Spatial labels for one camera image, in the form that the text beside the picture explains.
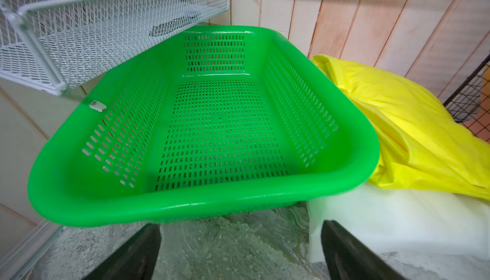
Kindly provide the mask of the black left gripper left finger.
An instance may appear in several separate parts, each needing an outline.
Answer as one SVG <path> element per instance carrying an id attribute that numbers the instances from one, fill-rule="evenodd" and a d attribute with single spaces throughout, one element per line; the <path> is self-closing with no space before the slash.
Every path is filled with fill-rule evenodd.
<path id="1" fill-rule="evenodd" d="M 86 279 L 151 279 L 160 251 L 160 227 L 146 224 Z"/>

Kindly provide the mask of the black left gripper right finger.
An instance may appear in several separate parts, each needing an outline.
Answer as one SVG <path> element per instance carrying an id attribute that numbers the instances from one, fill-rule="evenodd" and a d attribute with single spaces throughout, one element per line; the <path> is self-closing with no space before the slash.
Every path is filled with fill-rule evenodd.
<path id="1" fill-rule="evenodd" d="M 321 243 L 331 279 L 404 278 L 336 221 L 323 222 Z"/>

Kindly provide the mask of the neon yellow raincoat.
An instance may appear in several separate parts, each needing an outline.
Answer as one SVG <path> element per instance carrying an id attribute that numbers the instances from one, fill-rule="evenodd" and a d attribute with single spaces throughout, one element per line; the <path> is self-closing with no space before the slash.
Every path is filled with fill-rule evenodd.
<path id="1" fill-rule="evenodd" d="M 489 144 L 456 123 L 426 88 L 328 55 L 312 59 L 369 119 L 380 142 L 370 183 L 489 199 Z"/>

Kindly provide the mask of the green plastic perforated basket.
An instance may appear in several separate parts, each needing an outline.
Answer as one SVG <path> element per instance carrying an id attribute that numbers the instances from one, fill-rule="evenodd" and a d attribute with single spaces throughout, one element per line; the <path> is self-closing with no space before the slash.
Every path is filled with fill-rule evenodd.
<path id="1" fill-rule="evenodd" d="M 367 117 L 282 34 L 196 26 L 103 76 L 28 198 L 64 226 L 196 220 L 348 192 L 379 157 Z"/>

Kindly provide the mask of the white folded raincoat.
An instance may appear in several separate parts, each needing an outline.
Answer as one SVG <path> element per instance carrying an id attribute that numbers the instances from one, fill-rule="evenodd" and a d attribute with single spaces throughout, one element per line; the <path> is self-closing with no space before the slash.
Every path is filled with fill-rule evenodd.
<path id="1" fill-rule="evenodd" d="M 322 224 L 337 221 L 371 251 L 489 258 L 489 202 L 444 192 L 384 190 L 371 184 L 307 203 L 312 263 L 325 260 Z"/>

